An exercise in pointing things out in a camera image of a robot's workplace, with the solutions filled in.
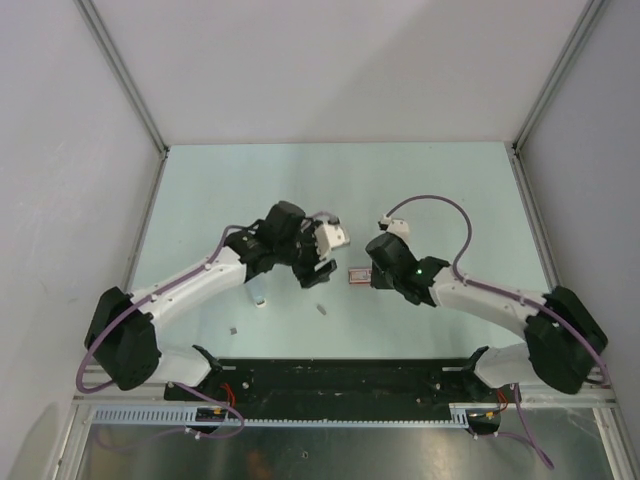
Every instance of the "white wall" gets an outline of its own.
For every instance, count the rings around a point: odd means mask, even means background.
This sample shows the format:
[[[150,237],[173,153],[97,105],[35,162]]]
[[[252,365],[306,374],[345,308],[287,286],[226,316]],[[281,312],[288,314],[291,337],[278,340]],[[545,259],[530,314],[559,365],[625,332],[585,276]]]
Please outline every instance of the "white wall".
[[[512,140],[586,0],[96,0],[169,144]]]
[[[610,339],[640,449],[640,3],[614,0],[524,150],[560,266]]]
[[[0,478],[24,480],[45,467],[159,159],[71,0],[5,2],[0,25]]]

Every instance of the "cable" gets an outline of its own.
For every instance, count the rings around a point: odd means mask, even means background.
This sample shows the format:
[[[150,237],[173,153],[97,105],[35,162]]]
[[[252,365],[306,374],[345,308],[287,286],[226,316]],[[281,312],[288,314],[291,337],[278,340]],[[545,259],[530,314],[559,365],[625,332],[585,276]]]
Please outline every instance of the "cable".
[[[198,275],[200,272],[204,271],[206,269],[205,265],[212,263],[218,257],[218,255],[220,255],[220,252],[222,251],[222,248],[224,247],[224,241],[227,238],[227,235],[229,234],[229,231],[231,231],[231,230],[242,230],[243,228],[245,228],[245,227],[242,227],[240,225],[228,225],[227,227],[225,227],[224,231],[222,232],[222,236],[220,237],[220,241],[218,242],[218,245],[216,246],[216,248],[213,251],[213,253],[205,260],[204,263],[200,264],[199,266],[197,266],[193,270],[190,270],[189,272],[185,273],[181,277],[179,277],[179,278],[167,283],[166,285],[163,285],[162,287],[158,288],[154,292],[152,292],[152,293],[146,295],[145,297],[141,298],[136,303],[134,303],[129,308],[127,308],[124,312],[122,312],[120,315],[118,315],[107,326],[107,328],[105,328],[96,337],[96,339],[93,341],[93,343],[87,349],[87,353],[85,354],[84,358],[82,359],[82,362],[80,362],[80,366],[78,367],[78,371],[76,372],[76,388],[78,389],[78,391],[81,392],[81,393],[84,393],[84,394],[92,394],[92,393],[96,393],[96,392],[99,392],[101,390],[104,390],[105,388],[113,385],[114,384],[113,380],[109,380],[108,382],[105,382],[103,384],[97,385],[95,387],[87,387],[87,386],[84,385],[84,382],[83,382],[83,376],[84,376],[85,370],[87,369],[87,366],[91,362],[91,359],[93,358],[93,355],[96,353],[96,351],[98,350],[100,345],[102,345],[104,340],[109,336],[109,334],[113,330],[115,330],[118,327],[118,325],[120,325],[124,320],[126,320],[126,318],[130,314],[132,314],[134,311],[136,311],[140,307],[142,307],[142,306],[146,305],[147,303],[149,303],[151,301],[151,296],[152,295],[162,295],[163,293],[166,293],[167,291],[177,287],[178,285],[181,285],[182,283],[186,282],[187,280],[190,280],[194,276]],[[188,387],[188,386],[186,386],[186,385],[184,385],[182,383],[175,383],[175,385],[179,386],[183,390],[186,390],[187,392],[191,393],[192,395],[195,395],[195,396],[197,396],[197,397],[199,397],[199,398],[201,398],[201,399],[203,399],[203,400],[205,400],[205,401],[207,401],[209,403],[217,405],[220,408],[224,408],[224,409],[228,410],[233,415],[235,415],[237,417],[237,419],[240,421],[240,428],[234,430],[233,432],[231,432],[229,434],[211,435],[211,434],[204,434],[204,433],[198,432],[196,434],[196,438],[200,438],[200,437],[205,437],[205,438],[229,438],[229,437],[232,437],[234,435],[237,435],[244,428],[244,423],[245,423],[244,418],[242,417],[240,412],[238,412],[235,408],[233,408],[232,405],[227,405],[227,404],[224,404],[222,402],[218,402],[217,400],[214,400],[213,398],[210,398],[210,397],[208,397],[208,396],[206,396],[206,395],[204,395],[204,394],[202,394],[202,393],[200,393],[200,392],[198,392],[198,391],[192,389],[191,387]],[[141,445],[142,443],[146,443],[147,441],[154,440],[156,438],[163,437],[165,435],[170,435],[172,433],[177,433],[178,431],[183,431],[183,429],[182,428],[179,428],[179,429],[173,428],[173,429],[165,430],[163,432],[160,432],[160,433],[158,433],[156,435],[153,435],[153,436],[149,437],[148,439],[145,439],[142,442],[134,444],[133,446],[117,448],[116,450],[117,451],[125,451],[125,450],[128,450],[129,448],[134,448],[134,447],[136,447],[138,445]],[[102,441],[99,439],[99,437],[96,437],[96,442],[98,442],[99,444],[102,444],[103,446],[105,446],[102,443]]]
[[[600,355],[598,355],[598,352],[596,352],[594,350],[594,348],[580,334],[580,332],[578,332],[569,322],[567,322],[564,318],[562,318],[556,312],[554,312],[550,308],[546,307],[545,305],[542,305],[541,303],[538,303],[538,302],[536,302],[534,300],[530,300],[530,299],[525,298],[525,297],[521,297],[520,295],[512,293],[512,292],[509,292],[508,290],[503,290],[502,288],[495,287],[493,285],[488,285],[486,283],[478,282],[477,280],[472,280],[472,279],[466,278],[460,272],[460,269],[458,268],[458,264],[460,263],[460,259],[465,254],[465,252],[469,248],[469,245],[471,244],[471,238],[473,236],[473,227],[471,226],[471,219],[469,218],[469,215],[467,214],[467,212],[460,205],[458,205],[456,202],[454,202],[453,200],[451,200],[451,199],[449,199],[447,197],[441,197],[439,195],[416,195],[414,197],[410,197],[410,198],[407,198],[406,200],[403,200],[398,205],[393,207],[389,211],[389,213],[387,213],[387,216],[390,217],[400,207],[406,205],[409,202],[413,202],[415,200],[440,200],[440,201],[448,203],[449,205],[454,207],[464,217],[464,220],[465,220],[465,222],[467,224],[467,239],[465,240],[464,245],[460,249],[460,252],[458,252],[456,257],[454,258],[453,264],[451,265],[453,274],[455,275],[455,277],[458,280],[460,280],[461,282],[465,283],[466,285],[471,285],[472,287],[476,287],[476,288],[479,288],[481,290],[486,290],[487,292],[495,293],[497,295],[502,295],[503,297],[507,297],[507,298],[509,298],[511,300],[516,300],[518,302],[523,302],[524,304],[526,304],[526,305],[528,305],[530,307],[533,307],[536,310],[542,311],[543,313],[545,313],[546,315],[551,317],[553,320],[555,320],[560,325],[562,325],[565,328],[565,330],[567,330],[571,335],[573,335],[573,337],[580,343],[580,345],[582,345],[584,347],[584,349],[589,353],[591,358],[593,358],[593,360],[596,362],[598,367],[600,367],[600,372],[601,372],[602,377],[603,377],[603,384],[609,385],[611,383],[610,377],[609,377],[609,371],[607,369],[606,364],[604,363],[604,360],[602,360],[602,357],[600,357]]]
[[[500,402],[500,413],[502,413],[509,406],[509,399],[500,390],[497,390],[497,392],[498,392],[498,401]]]
[[[556,312],[554,312],[550,308],[546,307],[545,305],[542,305],[541,303],[538,303],[536,301],[530,300],[530,299],[525,298],[525,297],[521,297],[520,295],[514,294],[514,293],[509,292],[507,290],[503,290],[502,288],[494,287],[493,285],[488,285],[486,283],[482,283],[482,282],[478,282],[476,280],[472,280],[472,279],[466,278],[460,272],[460,269],[458,268],[458,264],[460,263],[460,259],[465,254],[465,252],[469,248],[469,245],[471,244],[471,238],[473,236],[473,227],[471,225],[471,219],[469,218],[469,215],[467,214],[467,212],[458,203],[454,202],[453,200],[451,200],[451,199],[449,199],[447,197],[442,197],[440,195],[415,195],[413,197],[407,198],[406,200],[403,200],[398,205],[393,207],[389,211],[389,213],[387,213],[387,216],[391,217],[391,215],[393,215],[399,208],[403,207],[407,203],[410,203],[410,202],[413,202],[413,201],[416,201],[416,200],[439,200],[441,202],[448,203],[449,205],[454,207],[456,210],[458,210],[458,212],[460,212],[460,214],[462,214],[462,216],[464,218],[464,221],[467,224],[467,238],[466,238],[466,240],[464,242],[464,245],[462,246],[462,248],[460,249],[458,254],[455,256],[455,258],[453,260],[453,264],[451,265],[451,269],[453,271],[453,274],[459,281],[463,282],[463,284],[465,284],[465,285],[471,285],[472,287],[476,287],[476,288],[479,288],[481,290],[485,290],[485,291],[488,291],[488,292],[491,292],[491,293],[495,293],[497,295],[501,295],[501,296],[506,297],[506,298],[510,298],[512,300],[516,300],[516,301],[521,302],[521,303],[523,303],[525,305],[533,307],[533,308],[537,309],[538,311],[542,311],[543,313],[545,313],[546,315],[551,317],[553,320],[555,320],[560,325],[562,325],[565,328],[565,330],[567,330],[571,335],[573,335],[573,337],[589,353],[591,358],[593,358],[593,360],[596,362],[598,367],[600,367],[600,372],[601,372],[602,377],[603,377],[602,384],[606,385],[606,384],[610,384],[611,383],[610,382],[610,377],[609,377],[609,371],[607,370],[607,366],[604,363],[604,360],[602,360],[602,357],[600,357],[600,355],[598,355],[598,352],[595,351],[595,349],[580,334],[580,332],[578,332],[569,322],[567,322],[564,318],[562,318]],[[542,449],[538,445],[535,437],[533,436],[533,433],[531,432],[531,429],[529,428],[529,423],[525,419],[524,413],[522,412],[522,407],[520,405],[520,401],[521,401],[521,398],[520,398],[520,386],[517,385],[517,384],[512,385],[512,389],[514,390],[515,403],[516,403],[516,409],[518,411],[518,416],[520,417],[520,421],[522,422],[522,427],[524,428],[524,430],[525,430],[525,432],[526,432],[526,434],[527,434],[527,436],[529,438],[522,437],[521,435],[518,435],[516,433],[497,433],[496,436],[512,438],[512,439],[515,439],[515,440],[518,440],[518,441],[521,441],[521,442],[524,442],[524,443],[530,445],[536,451],[536,453],[538,454],[538,456],[540,457],[542,462],[545,464],[545,466],[547,468],[549,468],[550,470],[553,470],[555,468],[553,462],[548,457],[548,455],[546,453],[544,453],[544,451],[542,451]]]
[[[120,325],[129,315],[131,315],[140,307],[149,303],[151,301],[152,295],[162,295],[163,293],[166,293],[172,288],[175,288],[178,285],[181,285],[182,283],[186,282],[187,280],[190,280],[191,278],[195,277],[200,272],[205,270],[205,265],[213,262],[216,259],[216,257],[220,255],[220,252],[222,251],[222,247],[224,246],[224,241],[227,238],[229,231],[241,230],[243,228],[244,227],[239,225],[228,225],[227,227],[225,227],[224,231],[222,232],[222,237],[220,238],[220,241],[216,246],[216,249],[213,251],[211,256],[209,256],[209,258],[205,260],[204,263],[200,264],[199,266],[185,273],[181,277],[176,278],[172,282],[169,282],[166,285],[163,285],[162,287],[158,288],[154,292],[141,298],[136,303],[134,303],[129,308],[127,308],[124,312],[122,312],[120,315],[118,315],[109,325],[107,325],[107,328],[105,328],[100,333],[100,335],[96,337],[93,343],[89,346],[89,348],[87,349],[87,353],[82,359],[82,362],[80,362],[80,366],[78,367],[78,371],[76,372],[76,388],[78,389],[78,391],[84,394],[92,394],[92,393],[96,393],[101,390],[104,390],[105,388],[113,385],[114,383],[113,380],[109,380],[108,382],[105,382],[101,385],[97,385],[95,387],[86,387],[83,383],[84,372],[87,369],[87,366],[89,365],[89,363],[91,362],[93,355],[98,351],[98,348],[100,348],[100,345],[102,345],[102,342],[104,342],[105,338],[107,338],[109,334],[113,332],[113,330],[115,330],[118,327],[118,325]]]
[[[116,453],[122,453],[122,452],[126,452],[128,450],[132,450],[134,448],[138,448],[142,445],[145,445],[153,440],[156,440],[158,438],[162,438],[162,437],[166,437],[167,435],[173,435],[174,433],[190,433],[193,434],[196,439],[200,439],[202,437],[204,438],[209,438],[209,439],[223,439],[223,438],[231,438],[231,437],[235,437],[237,434],[239,434],[245,427],[245,419],[244,417],[240,414],[240,412],[238,412],[235,408],[233,408],[233,405],[227,405],[225,403],[219,402],[218,400],[214,400],[211,397],[208,397],[207,395],[198,392],[197,390],[188,387],[182,383],[174,383],[175,386],[182,388],[183,390],[185,390],[186,392],[190,393],[191,395],[195,395],[196,397],[204,400],[205,402],[211,403],[213,405],[216,405],[220,408],[224,408],[226,410],[228,410],[230,413],[232,413],[239,421],[240,421],[240,425],[238,426],[238,428],[236,428],[235,430],[233,430],[232,432],[229,433],[224,433],[224,434],[219,434],[217,433],[204,433],[204,432],[200,432],[198,430],[194,430],[191,429],[189,427],[176,427],[176,428],[169,428],[167,430],[163,430],[161,432],[156,433],[155,435],[151,435],[150,437],[147,437],[139,442],[133,443],[131,445],[125,445],[123,447],[114,447],[112,445],[107,445],[105,444],[102,439],[100,438],[100,430],[96,430],[93,439],[95,440],[95,442],[103,449],[105,450],[109,450],[111,452],[116,452]]]

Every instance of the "black mount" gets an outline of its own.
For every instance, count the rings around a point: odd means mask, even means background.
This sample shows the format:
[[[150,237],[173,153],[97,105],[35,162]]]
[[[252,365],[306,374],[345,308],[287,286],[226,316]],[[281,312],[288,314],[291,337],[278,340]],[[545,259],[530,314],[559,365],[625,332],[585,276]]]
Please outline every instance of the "black mount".
[[[496,402],[496,392],[486,387],[481,398],[470,394],[468,382],[475,375],[465,368],[469,361],[221,358],[221,369],[196,390],[224,402],[222,385],[228,384],[236,408],[248,419],[449,420],[450,403]],[[201,402],[170,386],[164,398]]]
[[[602,353],[609,339],[574,292],[558,286],[544,298],[547,308],[569,322],[598,355]],[[527,318],[524,336],[536,374],[559,392],[578,393],[595,365],[584,346],[543,312]]]
[[[104,292],[93,314],[84,346],[89,349],[98,335],[131,306],[130,297],[118,287]],[[93,355],[120,390],[142,385],[158,367],[161,354],[152,319],[150,314],[135,310],[104,339]]]

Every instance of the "aluminum frame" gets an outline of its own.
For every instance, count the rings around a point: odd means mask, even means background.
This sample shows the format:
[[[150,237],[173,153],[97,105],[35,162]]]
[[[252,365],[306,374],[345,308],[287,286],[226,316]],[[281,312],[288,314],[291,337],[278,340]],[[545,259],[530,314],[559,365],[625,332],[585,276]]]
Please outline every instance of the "aluminum frame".
[[[102,21],[92,0],[74,0],[87,28],[94,36],[100,50],[107,63],[123,89],[124,95],[129,100],[133,110],[143,123],[151,141],[163,156],[159,166],[152,194],[145,211],[145,216],[141,222],[140,231],[134,246],[131,263],[127,268],[126,278],[123,282],[130,286],[133,272],[135,271],[139,252],[144,241],[146,229],[153,211],[153,205],[161,183],[166,163],[168,147],[164,143],[160,132],[140,95],[135,82],[127,70],[122,57],[117,51],[107,28]],[[529,137],[529,134],[536,126],[546,107],[562,80],[566,77],[571,66],[575,63],[580,50],[584,46],[588,36],[592,32],[595,24],[602,15],[609,0],[590,0],[586,5],[579,21],[576,24],[570,38],[554,65],[545,85],[529,112],[526,121],[520,129],[514,143],[507,144],[509,161],[513,168],[514,178],[520,191],[525,213],[531,228],[532,235],[536,243],[536,248],[540,256],[543,271],[550,286],[560,283],[560,274],[553,260],[553,253],[548,241],[546,229],[542,221],[540,212],[536,206],[531,185],[522,164],[519,151]],[[88,384],[98,384],[106,381],[106,374],[97,367],[90,367],[85,374]],[[122,392],[117,388],[105,389],[98,395],[85,397],[76,395],[74,397],[71,412],[65,428],[66,434],[62,436],[60,444],[56,450],[52,467],[47,475],[47,479],[71,480],[75,479],[84,452],[84,446],[88,440],[89,429],[93,422],[93,417],[98,411],[98,405],[106,406],[127,406],[147,405],[158,409],[166,406],[171,408],[175,402],[166,402],[163,399],[164,386],[160,384],[145,384],[131,392]],[[570,408],[593,408],[594,416],[600,429],[601,438],[607,457],[611,465],[614,478],[632,479],[640,478],[637,459],[629,440],[626,427],[622,421],[620,410],[615,404],[615,396],[610,389],[589,388],[578,395],[569,397],[558,394],[545,387],[523,388],[523,406],[527,408],[547,408],[553,406],[567,406]],[[464,408],[467,405],[452,405],[454,409]]]

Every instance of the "white enclosure panel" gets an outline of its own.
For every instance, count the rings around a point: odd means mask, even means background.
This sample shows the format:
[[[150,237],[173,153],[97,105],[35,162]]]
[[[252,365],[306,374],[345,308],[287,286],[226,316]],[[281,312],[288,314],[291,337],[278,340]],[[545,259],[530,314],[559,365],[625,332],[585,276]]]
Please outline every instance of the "white enclosure panel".
[[[169,144],[512,140],[585,0],[96,0]]]
[[[0,24],[0,478],[37,480],[159,157],[71,0]]]
[[[329,210],[348,229],[351,245],[335,252],[338,271],[331,281],[302,290],[290,268],[277,266],[262,277],[264,308],[238,287],[187,313],[161,340],[198,344],[216,356],[304,358],[466,357],[484,345],[518,343],[512,333],[471,315],[348,284],[348,267],[370,264],[364,248],[379,234],[380,216],[421,193],[449,196],[468,209],[475,227],[462,261],[468,272],[545,288],[501,143],[173,147],[135,286],[152,285],[204,258],[226,225],[249,225],[288,200],[308,214]],[[464,220],[449,205],[421,201],[398,215],[410,222],[419,257],[451,260],[464,243]]]
[[[640,449],[640,3],[611,2],[524,150],[562,278],[609,336]]]

